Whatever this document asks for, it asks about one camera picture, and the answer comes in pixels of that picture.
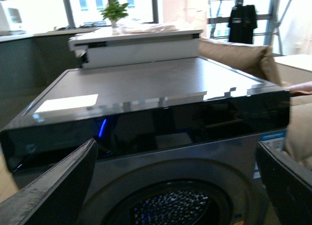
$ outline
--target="washing machine top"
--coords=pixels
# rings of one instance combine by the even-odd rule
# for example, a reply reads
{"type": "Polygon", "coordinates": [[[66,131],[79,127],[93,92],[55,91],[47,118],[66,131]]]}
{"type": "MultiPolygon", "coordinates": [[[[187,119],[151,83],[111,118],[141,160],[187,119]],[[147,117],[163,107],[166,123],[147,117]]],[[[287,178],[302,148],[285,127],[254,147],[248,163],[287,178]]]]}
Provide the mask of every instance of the washing machine top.
{"type": "Polygon", "coordinates": [[[276,84],[204,58],[70,69],[0,142],[11,171],[34,156],[57,162],[90,138],[103,157],[158,151],[284,129],[289,99],[276,84]]]}
{"type": "Polygon", "coordinates": [[[203,58],[69,69],[7,128],[22,128],[281,90],[203,58]]]}

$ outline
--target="white wall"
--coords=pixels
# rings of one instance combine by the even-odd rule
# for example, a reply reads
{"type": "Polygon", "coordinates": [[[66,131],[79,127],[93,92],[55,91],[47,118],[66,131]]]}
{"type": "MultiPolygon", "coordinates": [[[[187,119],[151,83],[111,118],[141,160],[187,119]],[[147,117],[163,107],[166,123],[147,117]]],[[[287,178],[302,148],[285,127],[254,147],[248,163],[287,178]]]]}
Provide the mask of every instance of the white wall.
{"type": "Polygon", "coordinates": [[[187,22],[206,32],[208,0],[162,0],[162,6],[164,23],[187,22]]]}
{"type": "MultiPolygon", "coordinates": [[[[292,0],[280,26],[284,55],[312,55],[312,4],[311,0],[292,0]]],[[[277,41],[273,51],[278,53],[277,41]]]]}

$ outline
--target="beige cushion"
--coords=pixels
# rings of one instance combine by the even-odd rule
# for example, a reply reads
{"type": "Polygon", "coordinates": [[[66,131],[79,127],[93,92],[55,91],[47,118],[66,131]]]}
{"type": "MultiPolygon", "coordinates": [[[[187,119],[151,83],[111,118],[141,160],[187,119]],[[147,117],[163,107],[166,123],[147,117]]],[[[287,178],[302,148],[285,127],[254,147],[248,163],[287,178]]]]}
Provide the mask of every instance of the beige cushion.
{"type": "Polygon", "coordinates": [[[18,192],[18,187],[13,180],[12,174],[6,168],[4,156],[0,154],[0,202],[16,192],[18,192]]]}
{"type": "MultiPolygon", "coordinates": [[[[297,98],[292,98],[292,102],[298,102],[297,98]]],[[[285,151],[296,162],[312,170],[312,103],[302,103],[291,106],[290,124],[287,128],[285,151]]]]}
{"type": "Polygon", "coordinates": [[[281,85],[270,46],[199,39],[199,55],[281,85]]]}

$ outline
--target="white table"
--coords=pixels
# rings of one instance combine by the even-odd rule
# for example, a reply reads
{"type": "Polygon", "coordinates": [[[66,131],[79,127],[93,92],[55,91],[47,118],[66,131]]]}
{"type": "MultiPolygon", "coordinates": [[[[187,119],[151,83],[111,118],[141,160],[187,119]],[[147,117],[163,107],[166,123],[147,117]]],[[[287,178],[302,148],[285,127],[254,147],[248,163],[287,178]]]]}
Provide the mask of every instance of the white table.
{"type": "Polygon", "coordinates": [[[274,59],[283,82],[299,84],[312,81],[312,55],[299,54],[274,59]]]}

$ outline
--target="sofa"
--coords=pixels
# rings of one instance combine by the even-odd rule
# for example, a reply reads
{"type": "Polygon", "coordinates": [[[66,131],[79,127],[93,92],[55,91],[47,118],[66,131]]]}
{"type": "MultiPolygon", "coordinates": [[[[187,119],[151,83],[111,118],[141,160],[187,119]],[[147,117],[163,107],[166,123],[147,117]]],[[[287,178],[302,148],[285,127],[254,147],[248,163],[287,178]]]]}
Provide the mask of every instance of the sofa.
{"type": "Polygon", "coordinates": [[[282,81],[272,48],[268,45],[220,42],[201,37],[199,55],[273,82],[290,91],[290,123],[283,152],[312,170],[312,82],[289,84],[282,81]]]}

